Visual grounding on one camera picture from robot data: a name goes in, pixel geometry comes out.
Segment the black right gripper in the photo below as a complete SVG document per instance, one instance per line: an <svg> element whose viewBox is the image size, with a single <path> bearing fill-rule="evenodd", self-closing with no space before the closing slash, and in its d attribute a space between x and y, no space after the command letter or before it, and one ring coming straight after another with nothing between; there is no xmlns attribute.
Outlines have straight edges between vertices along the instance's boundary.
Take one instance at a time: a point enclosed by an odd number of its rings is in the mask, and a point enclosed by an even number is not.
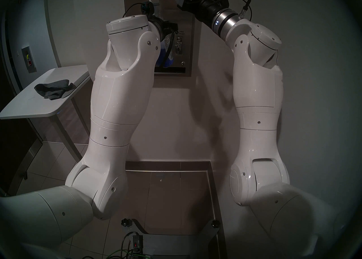
<svg viewBox="0 0 362 259"><path fill-rule="evenodd" d="M181 10L194 10L196 19L206 25L212 25L216 14L222 10L229 8L228 0L175 0L177 7Z"/></svg>

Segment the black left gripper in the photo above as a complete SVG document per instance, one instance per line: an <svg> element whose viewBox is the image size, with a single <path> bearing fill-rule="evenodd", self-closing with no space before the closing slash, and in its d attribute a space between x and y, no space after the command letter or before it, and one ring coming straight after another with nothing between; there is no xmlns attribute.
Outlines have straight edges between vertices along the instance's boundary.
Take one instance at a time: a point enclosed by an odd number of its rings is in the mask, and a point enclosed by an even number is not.
<svg viewBox="0 0 362 259"><path fill-rule="evenodd" d="M164 38L170 34L170 30L174 33L174 34L178 34L178 24L177 23L173 23L173 22L168 22L164 21L162 18L157 17L155 15L151 15L150 16L150 25L153 25L155 27L155 31L156 33L159 34L159 40L160 42L162 42L164 40Z"/></svg>

